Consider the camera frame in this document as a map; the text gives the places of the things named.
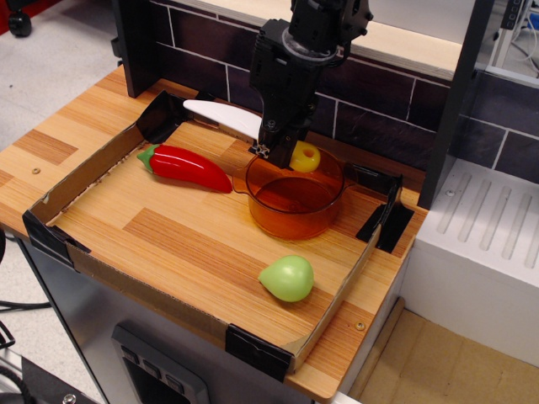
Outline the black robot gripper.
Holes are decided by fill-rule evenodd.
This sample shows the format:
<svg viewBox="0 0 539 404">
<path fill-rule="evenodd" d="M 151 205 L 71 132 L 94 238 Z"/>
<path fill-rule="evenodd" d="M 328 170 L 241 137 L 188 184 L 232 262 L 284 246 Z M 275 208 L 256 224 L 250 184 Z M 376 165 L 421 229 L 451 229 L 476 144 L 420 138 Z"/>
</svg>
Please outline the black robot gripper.
<svg viewBox="0 0 539 404">
<path fill-rule="evenodd" d="M 301 45 L 284 19 L 267 21 L 257 34 L 249 85 L 262 100 L 259 154 L 288 168 L 298 141 L 304 141 L 318 105 L 322 71 L 343 61 L 337 50 L 320 53 Z"/>
</svg>

